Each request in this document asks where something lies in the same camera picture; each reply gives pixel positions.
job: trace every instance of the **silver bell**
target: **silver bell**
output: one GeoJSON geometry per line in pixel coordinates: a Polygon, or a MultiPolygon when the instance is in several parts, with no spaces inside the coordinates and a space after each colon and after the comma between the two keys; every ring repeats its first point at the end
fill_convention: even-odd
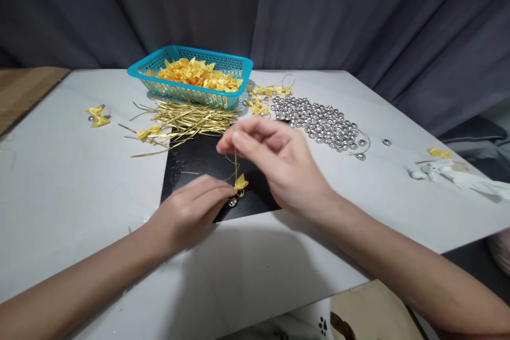
{"type": "Polygon", "coordinates": [[[227,200],[227,205],[229,207],[235,207],[236,204],[237,204],[237,199],[235,199],[235,198],[227,200]]]}

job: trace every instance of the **black mat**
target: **black mat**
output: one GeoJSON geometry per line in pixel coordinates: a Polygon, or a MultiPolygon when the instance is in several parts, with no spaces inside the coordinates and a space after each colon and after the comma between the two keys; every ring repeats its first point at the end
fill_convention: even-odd
{"type": "MultiPolygon", "coordinates": [[[[168,152],[161,201],[164,201],[174,190],[203,174],[209,174],[220,180],[232,176],[227,182],[234,184],[235,175],[232,175],[235,171],[232,163],[234,156],[228,155],[232,161],[230,162],[224,155],[218,154],[216,152],[218,141],[219,137],[197,134],[192,140],[168,152]]],[[[225,205],[215,222],[280,209],[269,191],[269,185],[263,173],[246,159],[238,158],[237,162],[240,164],[238,176],[244,173],[244,178],[249,185],[244,189],[244,197],[237,205],[234,208],[225,205]]]]}

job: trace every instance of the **gray curtain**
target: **gray curtain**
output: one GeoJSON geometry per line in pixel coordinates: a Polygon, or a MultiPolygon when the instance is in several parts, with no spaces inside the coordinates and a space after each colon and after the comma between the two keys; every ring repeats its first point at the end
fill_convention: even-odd
{"type": "Polygon", "coordinates": [[[0,65],[128,67],[181,44],[343,69],[439,135],[510,96],[510,0],[0,0],[0,65]]]}

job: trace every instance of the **pink object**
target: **pink object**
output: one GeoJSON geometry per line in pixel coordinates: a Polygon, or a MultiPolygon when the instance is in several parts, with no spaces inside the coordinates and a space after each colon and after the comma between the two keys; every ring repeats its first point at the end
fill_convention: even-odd
{"type": "Polygon", "coordinates": [[[491,236],[489,249],[497,265],[510,276],[510,228],[491,236]]]}

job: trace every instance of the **hand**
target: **hand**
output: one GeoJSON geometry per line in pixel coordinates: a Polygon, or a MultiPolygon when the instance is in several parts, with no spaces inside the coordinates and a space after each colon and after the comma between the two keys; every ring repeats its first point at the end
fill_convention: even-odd
{"type": "Polygon", "coordinates": [[[236,193],[228,183],[203,175],[173,192],[142,228],[168,258],[204,237],[225,201],[236,193]]]}
{"type": "Polygon", "coordinates": [[[321,174],[303,134],[283,122],[258,117],[237,122],[216,146],[218,153],[233,153],[234,148],[265,174],[276,202],[286,210],[314,214],[340,198],[321,174]]]}

